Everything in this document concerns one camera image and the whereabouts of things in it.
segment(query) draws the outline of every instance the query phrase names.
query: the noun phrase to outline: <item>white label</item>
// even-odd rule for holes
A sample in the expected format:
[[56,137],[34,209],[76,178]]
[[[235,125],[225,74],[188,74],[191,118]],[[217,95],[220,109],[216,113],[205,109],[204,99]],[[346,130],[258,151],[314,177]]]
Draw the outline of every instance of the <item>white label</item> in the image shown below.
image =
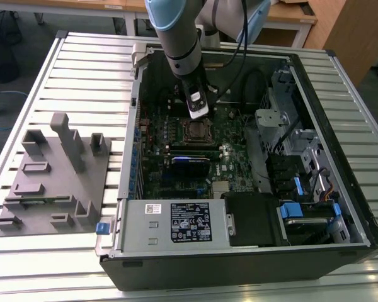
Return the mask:
[[312,23],[312,24],[315,23],[314,20],[305,20],[305,19],[301,19],[300,22],[301,23]]
[[105,8],[110,8],[110,9],[123,9],[123,7],[119,5],[105,5]]
[[161,214],[161,205],[146,204],[146,214]]

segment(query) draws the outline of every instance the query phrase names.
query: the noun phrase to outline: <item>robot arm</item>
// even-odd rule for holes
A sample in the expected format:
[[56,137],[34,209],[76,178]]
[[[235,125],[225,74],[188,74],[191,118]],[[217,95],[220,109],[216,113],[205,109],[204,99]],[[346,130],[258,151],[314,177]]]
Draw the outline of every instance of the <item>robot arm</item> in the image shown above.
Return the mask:
[[[246,0],[248,41],[253,43],[267,18],[270,0]],[[190,116],[209,112],[217,95],[209,89],[195,20],[206,30],[220,30],[240,41],[244,16],[241,1],[146,0],[150,21],[157,32],[173,74],[182,81]]]

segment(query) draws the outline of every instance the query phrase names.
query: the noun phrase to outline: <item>barcode sticker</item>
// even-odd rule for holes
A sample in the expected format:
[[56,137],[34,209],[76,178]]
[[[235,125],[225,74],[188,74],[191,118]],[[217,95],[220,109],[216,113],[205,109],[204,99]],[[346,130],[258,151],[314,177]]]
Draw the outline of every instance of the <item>barcode sticker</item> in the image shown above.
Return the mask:
[[161,214],[160,204],[146,204],[146,214]]
[[105,5],[105,8],[110,8],[110,9],[123,9],[123,7],[119,5]]

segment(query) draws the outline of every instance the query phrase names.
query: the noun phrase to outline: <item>wooden table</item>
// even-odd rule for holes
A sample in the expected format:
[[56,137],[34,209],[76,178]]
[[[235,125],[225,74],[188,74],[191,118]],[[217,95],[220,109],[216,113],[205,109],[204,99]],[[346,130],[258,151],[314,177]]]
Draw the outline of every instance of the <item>wooden table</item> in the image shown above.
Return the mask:
[[[144,0],[0,0],[0,9],[32,13],[124,18],[129,36],[137,35],[136,24],[138,19],[149,18]],[[292,46],[301,48],[304,46],[311,26],[316,22],[317,18],[305,15],[299,5],[277,3],[270,9],[268,22],[264,27],[296,31],[297,34]]]

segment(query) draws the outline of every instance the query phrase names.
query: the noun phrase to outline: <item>slotted aluminum table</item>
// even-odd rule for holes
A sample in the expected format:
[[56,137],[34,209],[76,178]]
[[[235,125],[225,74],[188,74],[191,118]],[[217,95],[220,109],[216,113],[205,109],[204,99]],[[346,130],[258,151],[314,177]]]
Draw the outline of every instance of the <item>slotted aluminum table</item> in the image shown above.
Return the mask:
[[[23,156],[25,130],[49,135],[52,113],[65,111],[82,137],[102,132],[112,138],[101,214],[115,214],[135,42],[157,40],[82,33],[56,38],[0,156],[0,212]],[[319,50],[255,49],[299,55],[378,221],[378,126],[337,59]],[[123,293],[99,265],[97,239],[95,233],[0,238],[0,301],[378,301],[378,257],[317,281]],[[111,244],[111,236],[101,237],[102,247]]]

